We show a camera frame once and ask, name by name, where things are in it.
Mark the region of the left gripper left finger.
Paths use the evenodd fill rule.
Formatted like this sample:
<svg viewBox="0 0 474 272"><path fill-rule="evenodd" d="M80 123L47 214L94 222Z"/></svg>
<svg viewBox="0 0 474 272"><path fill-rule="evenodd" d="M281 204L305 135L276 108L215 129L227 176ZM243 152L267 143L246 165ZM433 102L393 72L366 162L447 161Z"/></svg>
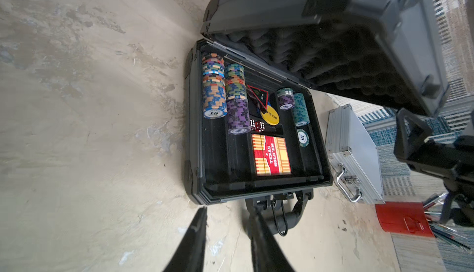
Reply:
<svg viewBox="0 0 474 272"><path fill-rule="evenodd" d="M206 252L207 208L201 207L164 272L202 272Z"/></svg>

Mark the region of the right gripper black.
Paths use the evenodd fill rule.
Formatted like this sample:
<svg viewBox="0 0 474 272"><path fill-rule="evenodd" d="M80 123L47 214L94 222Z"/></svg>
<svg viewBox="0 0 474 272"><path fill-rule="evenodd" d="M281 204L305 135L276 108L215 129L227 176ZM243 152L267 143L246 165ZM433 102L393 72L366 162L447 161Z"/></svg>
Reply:
<svg viewBox="0 0 474 272"><path fill-rule="evenodd" d="M471 205L474 212L474 137L459 136L452 144L432 139L433 130L407 109L396 114L394 155L415 172L440 179L448 198L445 207Z"/></svg>

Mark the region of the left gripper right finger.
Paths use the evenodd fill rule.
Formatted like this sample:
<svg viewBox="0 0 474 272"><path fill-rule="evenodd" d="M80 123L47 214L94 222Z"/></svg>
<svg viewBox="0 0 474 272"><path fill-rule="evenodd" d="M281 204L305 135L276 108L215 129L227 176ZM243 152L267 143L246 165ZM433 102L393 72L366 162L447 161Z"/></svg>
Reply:
<svg viewBox="0 0 474 272"><path fill-rule="evenodd" d="M258 210L250 212L247 234L251 241L251 257L254 272L293 272L274 235Z"/></svg>

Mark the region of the dark grey poker case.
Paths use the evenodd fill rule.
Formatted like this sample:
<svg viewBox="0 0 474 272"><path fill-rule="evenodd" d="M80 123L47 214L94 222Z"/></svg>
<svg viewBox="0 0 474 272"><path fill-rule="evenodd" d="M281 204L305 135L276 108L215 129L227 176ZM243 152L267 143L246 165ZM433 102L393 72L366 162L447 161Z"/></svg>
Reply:
<svg viewBox="0 0 474 272"><path fill-rule="evenodd" d="M202 39L185 64L185 189L198 205L248 199L272 215L274 231L295 227L314 189L333 184L312 91L435 117L450 93L433 0L211 0ZM252 133L231 135L228 118L206 119L202 60L221 56L239 63L246 83L269 93L291 88L304 96L309 145L297 139L290 111L279 110L274 136L286 141L291 171L259 176Z"/></svg>

